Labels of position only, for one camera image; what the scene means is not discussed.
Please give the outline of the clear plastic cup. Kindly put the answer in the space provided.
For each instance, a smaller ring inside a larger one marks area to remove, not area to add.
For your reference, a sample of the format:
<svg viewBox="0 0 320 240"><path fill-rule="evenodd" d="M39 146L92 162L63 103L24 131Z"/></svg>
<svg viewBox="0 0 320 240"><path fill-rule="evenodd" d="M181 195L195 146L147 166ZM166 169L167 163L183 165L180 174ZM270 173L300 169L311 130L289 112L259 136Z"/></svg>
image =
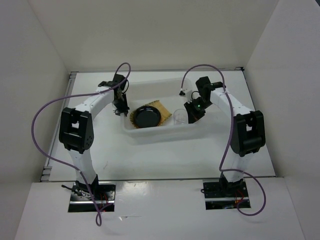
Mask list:
<svg viewBox="0 0 320 240"><path fill-rule="evenodd" d="M188 114L185 109L177 109L173 113L173 121L175 125L185 125L188 124Z"/></svg>

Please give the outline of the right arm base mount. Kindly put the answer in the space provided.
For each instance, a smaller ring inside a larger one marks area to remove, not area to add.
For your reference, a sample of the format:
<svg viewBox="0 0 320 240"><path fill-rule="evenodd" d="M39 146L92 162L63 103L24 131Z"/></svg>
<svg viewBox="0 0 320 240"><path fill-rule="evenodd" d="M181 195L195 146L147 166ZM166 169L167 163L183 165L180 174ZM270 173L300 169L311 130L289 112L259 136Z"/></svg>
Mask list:
<svg viewBox="0 0 320 240"><path fill-rule="evenodd" d="M245 181L228 182L224 178L205 179L200 192L204 195L206 210L229 210L251 208Z"/></svg>

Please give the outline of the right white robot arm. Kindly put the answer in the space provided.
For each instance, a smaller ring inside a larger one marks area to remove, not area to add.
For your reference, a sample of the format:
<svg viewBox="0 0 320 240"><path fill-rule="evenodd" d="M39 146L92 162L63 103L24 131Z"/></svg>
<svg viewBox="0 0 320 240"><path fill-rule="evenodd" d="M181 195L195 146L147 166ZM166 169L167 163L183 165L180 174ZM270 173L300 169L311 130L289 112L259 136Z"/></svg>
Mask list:
<svg viewBox="0 0 320 240"><path fill-rule="evenodd" d="M217 192L222 197L232 197L244 187L244 172L253 155L266 144L264 115L259 110L252 110L239 102L222 82L210 82L205 76L196 83L199 97L184 104L188 123L198 122L211 105L217 106L231 121L231 134L227 140L230 164L219 177Z"/></svg>

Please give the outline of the black plate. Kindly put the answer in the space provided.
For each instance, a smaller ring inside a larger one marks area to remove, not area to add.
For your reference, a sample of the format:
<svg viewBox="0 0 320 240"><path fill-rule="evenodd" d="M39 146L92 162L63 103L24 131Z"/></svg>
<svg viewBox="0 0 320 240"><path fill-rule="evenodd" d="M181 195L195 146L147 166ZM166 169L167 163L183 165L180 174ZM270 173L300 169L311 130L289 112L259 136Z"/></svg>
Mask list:
<svg viewBox="0 0 320 240"><path fill-rule="evenodd" d="M161 122L161 113L154 106L141 106L133 112L131 122L138 129L157 127Z"/></svg>

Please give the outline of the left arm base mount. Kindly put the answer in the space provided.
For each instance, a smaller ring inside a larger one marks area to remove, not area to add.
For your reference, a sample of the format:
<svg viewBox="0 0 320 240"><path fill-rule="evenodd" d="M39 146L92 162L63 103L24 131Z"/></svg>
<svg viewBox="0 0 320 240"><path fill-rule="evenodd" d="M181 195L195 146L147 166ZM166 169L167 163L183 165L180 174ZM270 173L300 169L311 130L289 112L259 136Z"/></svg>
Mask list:
<svg viewBox="0 0 320 240"><path fill-rule="evenodd" d="M70 191L69 213L95 212L96 208L90 194L77 188L74 183L72 187L61 185L62 188ZM103 183L94 193L94 199L99 210L113 212L115 209L116 185Z"/></svg>

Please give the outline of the woven bamboo tray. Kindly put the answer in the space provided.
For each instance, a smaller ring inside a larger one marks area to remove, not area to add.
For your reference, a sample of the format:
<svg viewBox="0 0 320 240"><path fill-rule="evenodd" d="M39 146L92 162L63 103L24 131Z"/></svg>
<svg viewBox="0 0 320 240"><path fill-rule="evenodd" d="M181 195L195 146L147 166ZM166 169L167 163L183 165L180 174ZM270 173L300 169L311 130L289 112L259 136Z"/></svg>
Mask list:
<svg viewBox="0 0 320 240"><path fill-rule="evenodd" d="M159 111L160 111L160 114L161 114L161 121L160 121L160 124L157 126L161 126L163 125L171 116L172 116L172 113L169 112L165 106L159 101L159 100L154 100L154 101L151 101L149 103L146 103L142 106L153 106L155 108L157 108ZM130 115L129 115L129 120L131 122L131 124L133 125L132 123L132 115L133 115L133 112L136 110L134 109Z"/></svg>

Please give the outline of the translucent plastic bin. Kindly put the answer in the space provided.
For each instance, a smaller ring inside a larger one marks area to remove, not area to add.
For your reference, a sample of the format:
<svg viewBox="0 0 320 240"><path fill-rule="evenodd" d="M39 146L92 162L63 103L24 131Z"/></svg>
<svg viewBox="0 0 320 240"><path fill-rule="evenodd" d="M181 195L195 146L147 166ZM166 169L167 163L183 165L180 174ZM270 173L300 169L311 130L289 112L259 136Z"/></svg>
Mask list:
<svg viewBox="0 0 320 240"><path fill-rule="evenodd" d="M188 123L176 122L175 112L185 111L190 100L192 82L179 78L132 82L126 92L128 114L121 114L111 136L118 142L142 145L197 139L205 135L208 123L201 119Z"/></svg>

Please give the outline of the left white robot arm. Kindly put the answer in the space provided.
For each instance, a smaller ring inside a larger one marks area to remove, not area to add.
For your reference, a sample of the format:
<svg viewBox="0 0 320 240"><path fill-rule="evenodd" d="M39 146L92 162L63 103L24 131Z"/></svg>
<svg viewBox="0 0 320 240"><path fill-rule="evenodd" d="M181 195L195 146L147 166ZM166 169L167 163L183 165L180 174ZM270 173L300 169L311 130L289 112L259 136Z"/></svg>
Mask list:
<svg viewBox="0 0 320 240"><path fill-rule="evenodd" d="M90 153L94 142L93 121L109 104L117 116L129 113L125 90L127 82L125 76L116 73L111 81L102 81L98 85L95 95L76 107L65 107L61 112L59 141L77 168L76 187L88 200L97 198L101 190Z"/></svg>

